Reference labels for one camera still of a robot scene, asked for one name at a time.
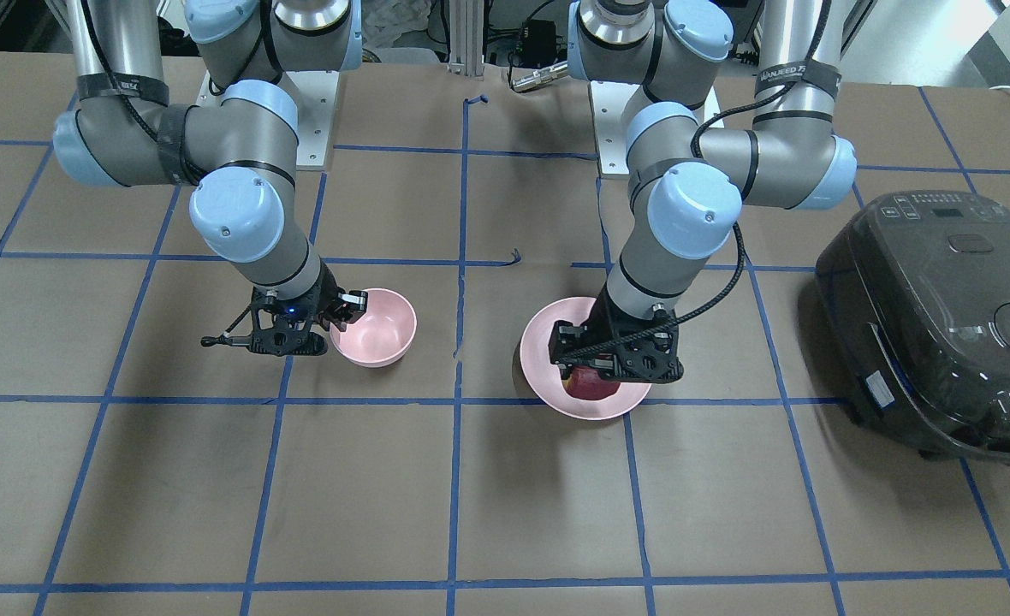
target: pink cup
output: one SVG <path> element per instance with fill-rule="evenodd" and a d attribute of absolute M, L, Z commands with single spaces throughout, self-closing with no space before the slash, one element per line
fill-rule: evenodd
<path fill-rule="evenodd" d="M 388 367 L 406 354 L 418 330 L 418 315 L 406 297 L 388 289 L 365 289 L 368 311 L 344 331 L 329 328 L 338 353 L 359 367 Z"/>

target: white mounting plate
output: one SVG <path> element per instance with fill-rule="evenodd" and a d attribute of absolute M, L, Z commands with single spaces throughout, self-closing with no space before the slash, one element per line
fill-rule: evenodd
<path fill-rule="evenodd" d="M 299 109 L 300 144 L 296 151 L 298 171 L 325 171 L 329 145 L 333 140 L 334 114 L 337 110 L 336 70 L 290 71 L 281 87 L 291 94 Z M 197 104 L 218 106 L 220 98 L 208 93 L 208 73 L 200 83 Z"/>
<path fill-rule="evenodd" d="M 596 132 L 596 151 L 600 157 L 600 176 L 603 178 L 626 177 L 626 139 L 623 137 L 623 108 L 631 100 L 638 86 L 633 83 L 611 81 L 590 82 L 592 103 L 592 128 Z M 720 112 L 713 87 L 707 93 L 707 102 L 697 112 L 701 120 L 708 120 Z M 721 128 L 718 120 L 714 126 Z"/>

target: pink plate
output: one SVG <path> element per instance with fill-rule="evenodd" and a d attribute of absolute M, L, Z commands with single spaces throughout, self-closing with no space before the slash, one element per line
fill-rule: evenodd
<path fill-rule="evenodd" d="M 398 362 L 414 340 L 418 315 L 406 297 L 388 289 L 365 289 L 368 312 L 339 331 L 329 328 L 329 340 L 338 353 L 359 367 L 388 367 Z"/>
<path fill-rule="evenodd" d="M 584 420 L 602 420 L 626 413 L 649 393 L 649 383 L 623 383 L 603 400 L 581 400 L 567 394 L 559 368 L 551 364 L 547 342 L 551 339 L 554 321 L 579 324 L 588 318 L 596 300 L 592 297 L 568 297 L 558 300 L 536 313 L 524 328 L 520 338 L 520 368 L 528 385 L 552 409 Z"/>

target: white label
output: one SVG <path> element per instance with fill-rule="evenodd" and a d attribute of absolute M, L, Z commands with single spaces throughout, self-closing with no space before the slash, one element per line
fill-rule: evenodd
<path fill-rule="evenodd" d="M 895 401 L 893 394 L 890 393 L 890 387 L 886 385 L 885 379 L 882 378 L 882 371 L 877 371 L 875 374 L 868 376 L 867 389 L 870 389 L 870 395 L 873 395 L 874 402 L 878 402 L 878 409 L 884 409 L 886 406 L 892 405 Z"/>

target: blue cap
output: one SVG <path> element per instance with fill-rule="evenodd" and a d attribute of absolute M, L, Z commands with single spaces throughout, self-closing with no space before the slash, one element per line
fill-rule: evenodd
<path fill-rule="evenodd" d="M 227 261 L 251 263 L 271 252 L 285 229 L 276 188 L 243 167 L 223 167 L 200 181 L 189 219 L 208 248 Z"/>
<path fill-rule="evenodd" d="M 658 124 L 659 121 L 681 115 L 690 117 L 694 120 L 694 122 L 696 122 L 696 124 L 699 124 L 699 120 L 696 120 L 696 114 L 692 113 L 691 109 L 681 105 L 681 103 L 662 101 L 653 103 L 652 105 L 644 106 L 642 110 L 639 110 L 639 112 L 631 118 L 630 124 L 626 125 L 626 151 L 630 151 L 631 145 L 633 145 L 634 141 L 636 141 L 637 138 L 645 132 L 646 128 L 649 128 L 653 124 Z"/>
<path fill-rule="evenodd" d="M 732 45 L 732 23 L 709 0 L 669 0 L 665 22 L 681 42 L 701 59 L 720 63 Z"/>
<path fill-rule="evenodd" d="M 187 0 L 185 23 L 194 42 L 204 45 L 238 30 L 257 8 L 258 0 Z"/>
<path fill-rule="evenodd" d="M 585 76 L 585 66 L 581 62 L 581 31 L 577 22 L 578 3 L 570 4 L 570 23 L 567 24 L 567 68 L 570 70 L 570 77 L 588 81 Z"/>
<path fill-rule="evenodd" d="M 667 171 L 649 195 L 646 217 L 653 236 L 681 259 L 717 252 L 740 216 L 740 191 L 725 173 L 689 161 Z"/>
<path fill-rule="evenodd" d="M 56 118 L 56 128 L 53 130 L 53 150 L 60 167 L 64 168 L 72 180 L 88 187 L 122 187 L 110 178 L 109 173 L 102 169 L 94 159 L 87 141 L 79 132 L 79 112 L 66 110 Z"/>
<path fill-rule="evenodd" d="M 349 41 L 345 45 L 345 59 L 340 70 L 355 70 L 364 60 L 364 31 L 361 28 L 361 0 L 349 3 Z"/>
<path fill-rule="evenodd" d="M 854 145 L 844 137 L 833 135 L 833 139 L 836 140 L 836 150 L 833 151 L 833 161 L 828 165 L 825 177 L 817 184 L 817 188 L 813 188 L 810 196 L 792 210 L 830 210 L 850 192 L 858 168 Z"/>
<path fill-rule="evenodd" d="M 281 120 L 285 120 L 285 124 L 289 125 L 293 132 L 296 132 L 298 139 L 299 110 L 296 101 L 281 87 L 274 86 L 269 81 L 245 79 L 245 81 L 238 81 L 227 87 L 227 92 L 223 93 L 223 102 L 230 101 L 232 98 L 241 98 L 243 101 L 250 101 L 262 108 L 270 109 Z"/>

